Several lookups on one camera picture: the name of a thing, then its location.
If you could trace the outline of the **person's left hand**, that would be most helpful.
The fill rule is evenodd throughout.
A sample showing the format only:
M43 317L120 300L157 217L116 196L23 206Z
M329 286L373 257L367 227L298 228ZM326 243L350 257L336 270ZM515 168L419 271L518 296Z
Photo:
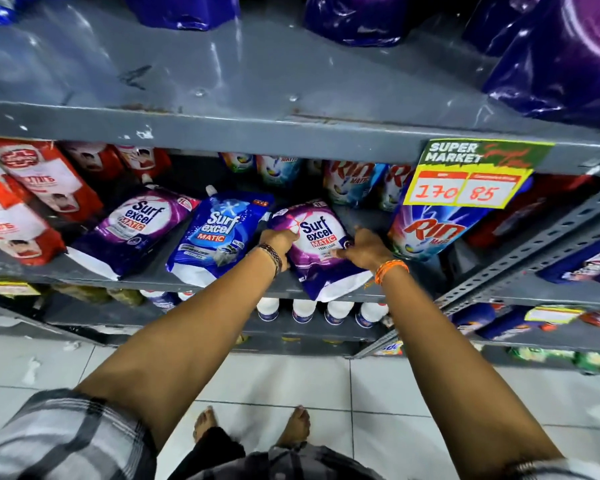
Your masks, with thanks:
M276 274L280 274L288 269L287 254L298 238L299 234L289 229L264 230L261 233L258 247L270 254L277 266Z

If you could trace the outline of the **person's right hand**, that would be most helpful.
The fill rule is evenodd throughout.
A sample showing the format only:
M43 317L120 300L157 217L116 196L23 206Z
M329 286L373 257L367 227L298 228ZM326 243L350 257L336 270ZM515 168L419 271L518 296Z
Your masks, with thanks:
M356 247L358 250L357 258L349 261L373 273L376 273L385 263L395 259L394 254L387 249L378 234L361 226L355 227L353 244L348 247Z

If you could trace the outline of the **purple detergent pouch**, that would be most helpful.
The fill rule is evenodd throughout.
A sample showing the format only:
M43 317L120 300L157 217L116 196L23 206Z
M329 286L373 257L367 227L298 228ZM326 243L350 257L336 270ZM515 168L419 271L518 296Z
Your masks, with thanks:
M73 241L66 254L90 272L119 281L135 271L200 202L160 185L143 185L94 229Z
M313 301L327 303L357 290L372 274L335 250L353 245L336 213L322 199L280 209L269 219L272 230L290 230L298 238L287 253L305 293Z

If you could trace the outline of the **person's left forearm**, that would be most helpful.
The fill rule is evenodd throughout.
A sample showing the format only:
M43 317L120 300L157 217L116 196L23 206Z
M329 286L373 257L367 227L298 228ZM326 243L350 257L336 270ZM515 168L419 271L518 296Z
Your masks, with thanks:
M276 270L268 252L253 250L220 279L133 335L76 391L133 414L161 451L232 350Z

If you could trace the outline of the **small light blue pouch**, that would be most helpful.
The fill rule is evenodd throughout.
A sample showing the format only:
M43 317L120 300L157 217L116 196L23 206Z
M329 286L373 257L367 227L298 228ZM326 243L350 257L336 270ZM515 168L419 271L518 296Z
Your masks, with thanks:
M269 187L293 186L301 170L300 158L256 155L255 159L257 174Z
M255 169L255 156L250 153L218 152L218 156L233 173L247 173Z

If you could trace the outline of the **blue white detergent pouch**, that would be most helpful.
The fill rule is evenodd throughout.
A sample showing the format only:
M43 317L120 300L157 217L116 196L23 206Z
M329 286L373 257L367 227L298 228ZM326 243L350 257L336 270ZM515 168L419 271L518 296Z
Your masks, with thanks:
M386 172L388 165L373 162L326 161L323 188L335 205L358 208Z
M408 165L389 165L384 173L379 188L378 208L385 212L392 212L401 205L402 190L411 173Z

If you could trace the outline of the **dark blue packet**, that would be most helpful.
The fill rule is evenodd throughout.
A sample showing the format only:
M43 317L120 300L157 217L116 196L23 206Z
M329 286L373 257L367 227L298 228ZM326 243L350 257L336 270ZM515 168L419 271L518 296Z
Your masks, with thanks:
M529 311L531 308L527 306L512 308L508 313L497 317L477 330L475 334L481 339L501 341L546 325L544 321L526 320L525 317Z
M503 304L475 303L452 314L450 320L463 335L471 335L486 325L492 323L509 307Z

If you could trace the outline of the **grey metal shelf rack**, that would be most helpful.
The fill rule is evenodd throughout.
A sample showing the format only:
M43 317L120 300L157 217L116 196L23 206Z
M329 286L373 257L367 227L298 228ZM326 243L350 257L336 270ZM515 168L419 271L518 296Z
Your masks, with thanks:
M209 32L145 27L122 0L44 0L0 26L0 136L364 162L430 139L554 143L545 173L600 172L600 130L525 118L480 89L496 65L436 15L392 48L301 27L296 0L242 3ZM540 304L600 307L600 283Z

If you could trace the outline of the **green yellow price tag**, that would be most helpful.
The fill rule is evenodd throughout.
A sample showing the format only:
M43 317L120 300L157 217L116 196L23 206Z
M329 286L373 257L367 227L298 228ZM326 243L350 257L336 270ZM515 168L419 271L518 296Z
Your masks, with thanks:
M402 204L503 209L554 146L504 139L431 139Z

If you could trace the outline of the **red soap refill pouch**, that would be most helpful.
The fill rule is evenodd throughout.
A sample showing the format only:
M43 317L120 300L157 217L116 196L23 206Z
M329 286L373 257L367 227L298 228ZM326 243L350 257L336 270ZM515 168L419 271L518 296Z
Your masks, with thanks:
M52 141L0 137L0 166L46 206L72 222L97 217L104 205Z
M171 160L163 148L115 145L118 156L142 182L152 182L171 169Z
M29 205L32 195L0 174L0 250L26 266L48 264L66 246L61 234Z
M60 142L74 163L98 182L111 182L125 174L116 149L107 143Z

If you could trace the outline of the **person's right foot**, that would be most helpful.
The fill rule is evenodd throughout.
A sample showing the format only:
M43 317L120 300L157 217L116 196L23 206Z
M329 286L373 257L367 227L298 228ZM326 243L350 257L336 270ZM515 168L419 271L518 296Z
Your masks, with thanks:
M295 407L275 446L291 448L307 442L310 435L310 414L304 406Z

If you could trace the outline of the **olive green packet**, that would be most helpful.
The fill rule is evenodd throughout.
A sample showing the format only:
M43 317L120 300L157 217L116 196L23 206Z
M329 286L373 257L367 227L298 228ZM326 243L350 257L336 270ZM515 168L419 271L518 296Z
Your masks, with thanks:
M52 284L51 288L64 295L94 305L101 305L116 300L126 306L137 307L145 302L145 298L140 291L133 289L108 289L104 287L60 283Z

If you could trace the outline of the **yellow shelf label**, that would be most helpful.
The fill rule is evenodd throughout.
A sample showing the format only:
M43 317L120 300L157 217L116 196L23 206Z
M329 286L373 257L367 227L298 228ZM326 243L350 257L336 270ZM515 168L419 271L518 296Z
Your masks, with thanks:
M0 280L0 296L10 298L19 296L40 296L43 291L28 282Z
M525 313L526 322L541 322L556 326L568 324L584 314L586 309L572 306L535 306Z

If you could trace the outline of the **blue packet with label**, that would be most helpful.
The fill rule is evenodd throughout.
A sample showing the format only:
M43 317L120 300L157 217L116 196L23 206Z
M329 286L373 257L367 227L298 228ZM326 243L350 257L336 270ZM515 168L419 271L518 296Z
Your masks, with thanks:
M558 285L600 283L600 240L536 272L536 275Z

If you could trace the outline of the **grey plaid shirt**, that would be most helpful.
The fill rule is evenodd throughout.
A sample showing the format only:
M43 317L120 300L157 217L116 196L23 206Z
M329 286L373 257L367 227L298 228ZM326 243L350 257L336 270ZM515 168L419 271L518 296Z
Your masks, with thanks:
M155 480L149 429L124 410L70 389L34 394L0 429L0 480ZM271 447L188 480L385 480L328 447Z

